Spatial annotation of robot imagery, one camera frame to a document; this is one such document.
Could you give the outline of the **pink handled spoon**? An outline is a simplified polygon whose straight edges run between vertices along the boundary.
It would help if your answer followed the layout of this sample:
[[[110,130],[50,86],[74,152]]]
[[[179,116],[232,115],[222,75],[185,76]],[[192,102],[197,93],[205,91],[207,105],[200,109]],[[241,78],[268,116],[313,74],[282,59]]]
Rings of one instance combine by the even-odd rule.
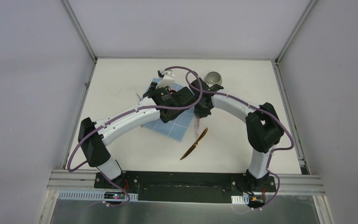
[[[199,117],[196,117],[195,131],[196,131],[196,138],[198,138],[200,135],[200,118]]]

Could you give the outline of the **grey ribbed mug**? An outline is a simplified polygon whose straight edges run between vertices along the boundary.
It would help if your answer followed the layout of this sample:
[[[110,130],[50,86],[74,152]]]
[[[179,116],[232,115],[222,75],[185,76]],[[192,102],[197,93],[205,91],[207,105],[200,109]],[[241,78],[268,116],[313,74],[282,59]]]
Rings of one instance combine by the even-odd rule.
[[[209,73],[207,73],[203,79],[203,81],[208,85],[208,86],[213,86],[213,85],[220,85],[222,86],[222,77],[220,75],[220,73],[216,72],[216,71],[211,71]]]

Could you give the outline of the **blue checked cloth napkin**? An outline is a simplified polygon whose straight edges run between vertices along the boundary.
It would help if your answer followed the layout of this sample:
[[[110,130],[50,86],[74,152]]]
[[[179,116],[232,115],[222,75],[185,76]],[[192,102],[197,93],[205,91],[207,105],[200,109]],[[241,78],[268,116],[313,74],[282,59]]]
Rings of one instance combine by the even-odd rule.
[[[152,82],[158,83],[161,78],[154,78]],[[170,90],[178,91],[184,86],[174,83]],[[181,142],[186,131],[188,130],[190,123],[194,117],[194,108],[191,107],[182,112],[175,120],[163,123],[159,118],[158,120],[150,121],[143,124],[144,128],[150,129],[164,136],[170,137],[178,142]]]

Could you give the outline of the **gold table knife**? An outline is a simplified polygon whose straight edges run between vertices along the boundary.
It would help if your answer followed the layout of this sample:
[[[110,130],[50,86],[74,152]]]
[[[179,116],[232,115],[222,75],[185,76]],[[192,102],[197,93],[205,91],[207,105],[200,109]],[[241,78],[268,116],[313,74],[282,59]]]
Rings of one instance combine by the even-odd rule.
[[[206,127],[205,130],[199,135],[197,140],[189,147],[189,149],[183,154],[183,156],[180,158],[180,160],[185,159],[199,144],[199,142],[205,137],[207,134],[209,128]]]

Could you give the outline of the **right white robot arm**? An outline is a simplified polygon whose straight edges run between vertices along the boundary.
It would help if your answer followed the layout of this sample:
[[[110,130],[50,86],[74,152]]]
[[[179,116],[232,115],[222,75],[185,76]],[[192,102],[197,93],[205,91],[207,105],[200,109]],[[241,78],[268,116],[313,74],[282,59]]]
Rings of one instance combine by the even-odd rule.
[[[204,81],[193,81],[189,87],[201,100],[194,107],[197,118],[211,115],[213,108],[224,110],[246,125],[248,141],[253,148],[252,159],[246,171],[246,186],[258,191],[269,176],[267,165],[269,153],[280,142],[284,128],[279,121],[275,108],[270,103],[258,107],[229,94],[222,86],[208,86]]]

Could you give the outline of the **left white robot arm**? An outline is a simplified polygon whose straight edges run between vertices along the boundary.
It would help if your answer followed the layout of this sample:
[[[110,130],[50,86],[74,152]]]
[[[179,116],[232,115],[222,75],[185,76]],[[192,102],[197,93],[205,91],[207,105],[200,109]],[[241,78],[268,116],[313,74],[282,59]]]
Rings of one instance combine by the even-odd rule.
[[[107,149],[114,140],[145,123],[160,119],[167,123],[176,119],[196,97],[187,87],[169,91],[167,87],[157,87],[152,82],[143,98],[124,116],[118,115],[113,122],[109,118],[81,121],[78,142],[90,167],[96,167],[106,176],[106,183],[113,189],[123,185],[124,177],[118,162]]]

